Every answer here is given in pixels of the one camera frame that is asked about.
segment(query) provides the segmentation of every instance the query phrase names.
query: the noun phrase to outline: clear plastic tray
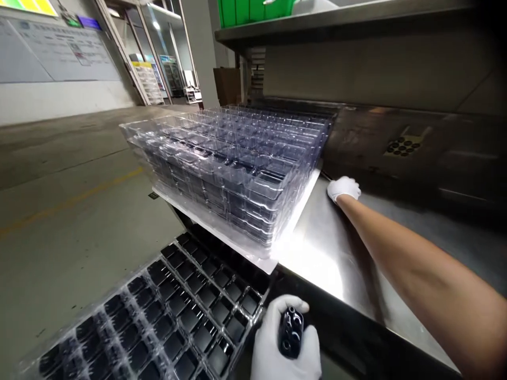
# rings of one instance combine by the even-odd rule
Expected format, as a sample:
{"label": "clear plastic tray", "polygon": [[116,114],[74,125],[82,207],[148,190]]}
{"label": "clear plastic tray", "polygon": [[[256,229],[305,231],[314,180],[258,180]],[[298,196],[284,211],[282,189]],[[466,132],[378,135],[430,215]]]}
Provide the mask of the clear plastic tray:
{"label": "clear plastic tray", "polygon": [[17,378],[227,378],[272,280],[200,226],[191,231],[22,361]]}
{"label": "clear plastic tray", "polygon": [[228,106],[121,129],[155,178],[270,246],[331,124],[319,115]]}

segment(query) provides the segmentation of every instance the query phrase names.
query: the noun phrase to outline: stainless steel table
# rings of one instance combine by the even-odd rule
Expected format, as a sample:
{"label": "stainless steel table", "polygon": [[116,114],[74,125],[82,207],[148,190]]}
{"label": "stainless steel table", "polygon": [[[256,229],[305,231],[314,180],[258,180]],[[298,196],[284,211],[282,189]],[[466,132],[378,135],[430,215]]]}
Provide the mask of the stainless steel table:
{"label": "stainless steel table", "polygon": [[[380,273],[351,223],[327,196],[327,185],[319,177],[279,264],[457,370]],[[359,200],[431,240],[505,295],[504,237],[369,194]]]}

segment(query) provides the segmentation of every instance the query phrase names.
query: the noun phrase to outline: whiteboard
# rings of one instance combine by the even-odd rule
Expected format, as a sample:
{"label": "whiteboard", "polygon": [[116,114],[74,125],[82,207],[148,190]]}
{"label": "whiteboard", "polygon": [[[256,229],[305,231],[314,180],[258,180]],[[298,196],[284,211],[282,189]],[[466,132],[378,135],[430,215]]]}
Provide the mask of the whiteboard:
{"label": "whiteboard", "polygon": [[2,25],[0,82],[121,80],[99,31],[14,18]]}
{"label": "whiteboard", "polygon": [[4,17],[0,17],[0,47],[1,83],[53,81]]}

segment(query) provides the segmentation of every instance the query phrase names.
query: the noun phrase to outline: gloved hand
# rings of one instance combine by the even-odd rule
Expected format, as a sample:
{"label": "gloved hand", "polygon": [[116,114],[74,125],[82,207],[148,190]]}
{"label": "gloved hand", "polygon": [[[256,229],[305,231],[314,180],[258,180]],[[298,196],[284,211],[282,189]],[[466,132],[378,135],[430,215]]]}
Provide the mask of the gloved hand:
{"label": "gloved hand", "polygon": [[318,380],[322,376],[317,330],[308,326],[303,333],[297,359],[287,359],[278,350],[278,328],[289,306],[306,313],[310,306],[296,296],[281,296],[268,306],[262,326],[255,334],[251,380]]}
{"label": "gloved hand", "polygon": [[361,189],[359,189],[359,184],[355,181],[354,178],[341,177],[337,181],[331,181],[327,186],[327,194],[329,198],[336,202],[336,197],[339,195],[348,194],[353,197],[356,201],[361,195]]}

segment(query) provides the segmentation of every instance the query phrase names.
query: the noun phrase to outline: doorway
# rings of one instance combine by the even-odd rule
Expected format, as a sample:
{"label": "doorway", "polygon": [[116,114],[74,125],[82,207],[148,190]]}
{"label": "doorway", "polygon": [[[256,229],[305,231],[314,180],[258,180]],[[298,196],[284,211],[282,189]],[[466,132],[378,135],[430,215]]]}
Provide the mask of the doorway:
{"label": "doorway", "polygon": [[178,1],[159,0],[145,5],[135,0],[96,0],[126,65],[148,104],[197,103],[199,80]]}
{"label": "doorway", "polygon": [[155,2],[140,8],[173,103],[187,104],[186,88],[195,86],[196,81],[179,3],[167,0],[164,6]]}

